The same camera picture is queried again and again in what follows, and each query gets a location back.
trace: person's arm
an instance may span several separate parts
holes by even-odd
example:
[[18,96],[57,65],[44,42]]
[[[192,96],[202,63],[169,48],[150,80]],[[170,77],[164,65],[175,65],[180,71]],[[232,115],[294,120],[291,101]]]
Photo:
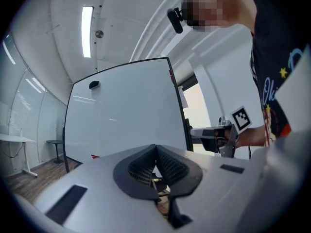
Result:
[[[225,137],[226,135],[230,137],[230,131],[225,133]],[[264,142],[265,142],[265,127],[264,125],[262,125],[257,128],[248,128],[247,130],[243,131],[240,134],[239,139],[236,143],[236,148],[244,146],[263,147]]]

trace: person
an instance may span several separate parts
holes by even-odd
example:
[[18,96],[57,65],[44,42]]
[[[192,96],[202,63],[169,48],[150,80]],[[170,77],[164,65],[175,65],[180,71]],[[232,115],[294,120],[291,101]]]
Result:
[[253,37],[250,69],[258,88],[264,125],[242,132],[236,147],[269,146],[291,132],[275,92],[293,71],[310,30],[308,0],[183,0],[181,12],[195,30],[242,24]]

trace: cable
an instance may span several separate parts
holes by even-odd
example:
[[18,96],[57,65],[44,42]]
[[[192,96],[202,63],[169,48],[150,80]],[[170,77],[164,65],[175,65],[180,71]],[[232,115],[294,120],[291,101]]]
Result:
[[252,157],[251,147],[248,146],[248,159],[250,160]]
[[14,157],[7,155],[7,154],[3,151],[2,146],[0,146],[0,149],[1,149],[1,151],[4,153],[5,156],[7,156],[7,157],[13,159],[13,158],[15,158],[16,156],[18,156],[19,151],[22,149],[23,146],[24,146],[24,144],[21,145],[20,149],[18,150],[17,154],[16,154]]

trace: table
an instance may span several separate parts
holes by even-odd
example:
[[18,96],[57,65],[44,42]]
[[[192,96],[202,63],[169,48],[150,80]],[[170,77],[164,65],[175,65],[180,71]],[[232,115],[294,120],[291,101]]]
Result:
[[48,140],[47,143],[55,144],[55,147],[56,147],[56,156],[57,156],[57,158],[56,158],[56,160],[53,161],[53,162],[56,163],[56,164],[61,164],[61,163],[63,163],[64,161],[61,160],[61,159],[59,159],[58,150],[57,150],[57,145],[58,145],[58,144],[63,144],[63,141]]
[[30,171],[27,154],[26,154],[26,142],[35,142],[35,141],[28,139],[26,137],[23,137],[23,136],[15,136],[15,135],[8,135],[8,134],[0,134],[0,141],[21,142],[24,147],[24,155],[25,155],[25,161],[26,161],[26,168],[23,168],[22,170],[30,175],[35,176],[36,178],[38,177],[36,173],[33,173]]

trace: table leg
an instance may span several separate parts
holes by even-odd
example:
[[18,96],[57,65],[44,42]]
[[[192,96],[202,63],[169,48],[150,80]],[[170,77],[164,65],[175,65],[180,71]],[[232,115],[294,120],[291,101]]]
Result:
[[30,175],[33,175],[35,176],[36,178],[38,177],[38,175],[36,173],[33,173],[30,171],[30,168],[29,168],[29,163],[28,163],[28,159],[27,159],[27,154],[26,154],[26,143],[23,142],[23,147],[24,147],[24,155],[25,155],[25,161],[26,161],[26,168],[23,168],[23,171],[30,174]]
[[61,164],[61,163],[63,163],[64,161],[61,160],[61,159],[59,159],[57,145],[58,145],[58,144],[55,144],[55,147],[56,147],[56,160],[53,161],[53,162],[56,163],[56,164]]

